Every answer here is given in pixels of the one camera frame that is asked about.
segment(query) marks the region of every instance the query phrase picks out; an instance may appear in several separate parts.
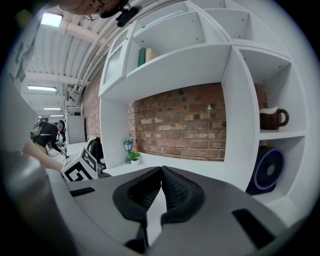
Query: green book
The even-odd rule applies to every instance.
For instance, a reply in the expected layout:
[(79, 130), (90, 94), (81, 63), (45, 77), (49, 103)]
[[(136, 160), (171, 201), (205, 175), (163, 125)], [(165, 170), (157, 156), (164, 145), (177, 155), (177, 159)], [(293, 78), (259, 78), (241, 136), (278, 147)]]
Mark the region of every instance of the green book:
[(141, 48), (139, 50), (138, 67), (145, 64), (145, 62), (146, 62), (146, 48)]

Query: book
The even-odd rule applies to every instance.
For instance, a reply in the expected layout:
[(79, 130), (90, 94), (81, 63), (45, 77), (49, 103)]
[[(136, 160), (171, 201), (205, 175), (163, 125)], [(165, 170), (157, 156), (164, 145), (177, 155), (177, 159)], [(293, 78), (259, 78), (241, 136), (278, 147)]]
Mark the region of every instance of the book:
[(138, 55), (138, 67), (146, 62), (146, 48), (141, 48)]
[(158, 57), (158, 55), (155, 53), (154, 50), (152, 50), (152, 48), (146, 49), (146, 52), (145, 52), (145, 62), (146, 63), (153, 60), (156, 57)]

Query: brown mug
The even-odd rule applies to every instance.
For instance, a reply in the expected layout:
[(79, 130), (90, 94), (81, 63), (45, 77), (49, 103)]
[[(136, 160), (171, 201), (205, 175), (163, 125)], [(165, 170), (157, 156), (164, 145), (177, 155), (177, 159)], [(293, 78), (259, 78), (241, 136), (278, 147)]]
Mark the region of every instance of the brown mug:
[[(281, 122), (281, 113), (285, 115), (285, 120)], [(260, 110), (260, 129), (278, 130), (279, 127), (286, 126), (289, 122), (289, 114), (286, 110), (274, 107)]]

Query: ceiling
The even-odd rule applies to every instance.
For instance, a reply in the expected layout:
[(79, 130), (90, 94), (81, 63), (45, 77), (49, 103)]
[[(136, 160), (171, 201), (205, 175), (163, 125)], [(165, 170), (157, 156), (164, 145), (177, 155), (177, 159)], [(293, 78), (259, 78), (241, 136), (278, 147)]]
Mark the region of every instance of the ceiling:
[[(132, 6), (140, 4), (143, 9), (129, 23), (180, 1), (130, 0)], [(116, 16), (90, 21), (57, 7), (47, 12), (62, 14), (61, 24), (59, 27), (40, 25), (21, 89), (25, 100), (42, 117), (63, 115), (66, 105), (79, 104), (81, 92), (103, 67), (113, 38), (125, 28), (117, 27)], [(78, 87), (80, 93), (74, 92), (75, 84), (82, 85)], [(28, 85), (55, 87), (57, 92), (29, 90)], [(61, 111), (44, 110), (44, 107), (59, 107)]]

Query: small potted plant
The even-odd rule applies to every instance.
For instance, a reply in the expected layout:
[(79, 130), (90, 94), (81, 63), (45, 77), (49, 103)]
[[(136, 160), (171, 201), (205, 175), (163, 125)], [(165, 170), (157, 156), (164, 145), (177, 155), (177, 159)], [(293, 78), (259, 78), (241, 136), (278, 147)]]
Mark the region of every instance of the small potted plant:
[(131, 152), (129, 154), (129, 158), (131, 159), (131, 164), (137, 166), (140, 163), (139, 157), (140, 157), (139, 152)]

